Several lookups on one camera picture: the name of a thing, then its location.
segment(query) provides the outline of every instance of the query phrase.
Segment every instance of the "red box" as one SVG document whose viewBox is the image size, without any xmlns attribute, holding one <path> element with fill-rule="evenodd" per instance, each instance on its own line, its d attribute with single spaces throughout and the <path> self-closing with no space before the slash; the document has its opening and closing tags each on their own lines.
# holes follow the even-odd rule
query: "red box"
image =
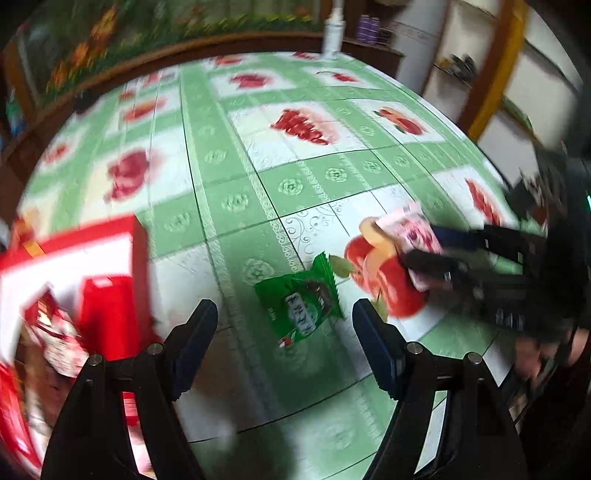
<svg viewBox="0 0 591 480">
<path fill-rule="evenodd" d="M 135 216 L 60 233 L 38 247 L 29 244 L 0 256 L 0 440 L 34 476 L 41 472 L 48 437 L 28 424 L 20 408 L 23 398 L 15 356 L 21 310 L 49 285 L 75 325 L 82 308 L 83 279 L 102 275 L 131 277 L 135 312 L 130 315 L 132 323 L 112 326 L 122 347 L 107 351 L 107 359 L 135 355 L 157 340 L 150 319 L 147 234 Z M 102 332 L 103 345 L 108 333 Z"/>
</svg>

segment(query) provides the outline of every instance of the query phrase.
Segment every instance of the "red gift box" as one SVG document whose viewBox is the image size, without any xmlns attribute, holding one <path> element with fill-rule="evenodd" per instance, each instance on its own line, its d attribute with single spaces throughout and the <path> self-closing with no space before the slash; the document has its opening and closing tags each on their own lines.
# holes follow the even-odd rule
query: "red gift box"
<svg viewBox="0 0 591 480">
<path fill-rule="evenodd" d="M 134 356 L 158 340 L 151 327 L 147 268 L 147 234 L 134 216 L 39 244 L 28 241 L 0 256 L 0 439 L 31 474 L 40 474 L 47 436 L 32 428 L 21 410 L 17 370 L 22 366 L 15 357 L 22 308 L 49 286 L 89 352 L 107 360 Z"/>
</svg>

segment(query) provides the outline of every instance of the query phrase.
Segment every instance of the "pink snack package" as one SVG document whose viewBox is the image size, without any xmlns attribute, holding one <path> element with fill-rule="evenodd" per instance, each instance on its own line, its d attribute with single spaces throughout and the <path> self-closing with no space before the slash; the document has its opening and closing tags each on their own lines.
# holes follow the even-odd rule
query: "pink snack package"
<svg viewBox="0 0 591 480">
<path fill-rule="evenodd" d="M 419 202 L 412 202 L 394 210 L 379 218 L 376 224 L 388 235 L 398 239 L 403 252 L 412 249 L 435 254 L 442 252 L 439 240 L 433 233 L 429 220 L 424 216 Z M 423 275 L 412 270 L 408 273 L 418 291 L 429 290 L 431 283 Z"/>
</svg>

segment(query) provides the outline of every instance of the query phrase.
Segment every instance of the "purple container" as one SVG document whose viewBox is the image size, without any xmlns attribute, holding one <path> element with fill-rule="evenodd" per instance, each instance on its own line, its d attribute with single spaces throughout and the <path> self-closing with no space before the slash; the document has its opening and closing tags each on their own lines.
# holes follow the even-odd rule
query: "purple container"
<svg viewBox="0 0 591 480">
<path fill-rule="evenodd" d="M 369 27 L 371 26 L 371 19 L 367 15 L 361 15 L 359 18 L 359 26 L 357 27 L 356 38 L 359 41 L 367 43 L 370 32 Z"/>
<path fill-rule="evenodd" d="M 369 19 L 369 35 L 366 40 L 370 45 L 375 45 L 378 41 L 379 18 L 373 17 Z"/>
</svg>

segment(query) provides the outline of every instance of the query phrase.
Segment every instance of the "metal screw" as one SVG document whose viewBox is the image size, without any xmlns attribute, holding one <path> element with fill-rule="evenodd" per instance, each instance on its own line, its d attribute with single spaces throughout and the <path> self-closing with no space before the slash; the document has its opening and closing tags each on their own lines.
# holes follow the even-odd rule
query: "metal screw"
<svg viewBox="0 0 591 480">
<path fill-rule="evenodd" d="M 472 362 L 474 365 L 480 365 L 482 362 L 482 355 L 476 352 L 470 352 L 468 354 L 468 360 Z"/>
<path fill-rule="evenodd" d="M 423 346 L 418 342 L 410 342 L 407 344 L 408 353 L 418 355 L 423 352 Z"/>
<path fill-rule="evenodd" d="M 95 353 L 94 355 L 90 356 L 88 361 L 93 367 L 96 367 L 99 363 L 101 363 L 103 361 L 103 357 L 102 357 L 102 355 Z"/>
<path fill-rule="evenodd" d="M 484 300 L 484 292 L 482 291 L 482 289 L 480 287 L 474 287 L 474 289 L 472 290 L 472 293 L 474 294 L 475 299 Z"/>
<path fill-rule="evenodd" d="M 162 343 L 153 343 L 147 348 L 147 352 L 150 355 L 158 355 L 159 353 L 162 353 L 162 350 L 164 350 Z"/>
</svg>

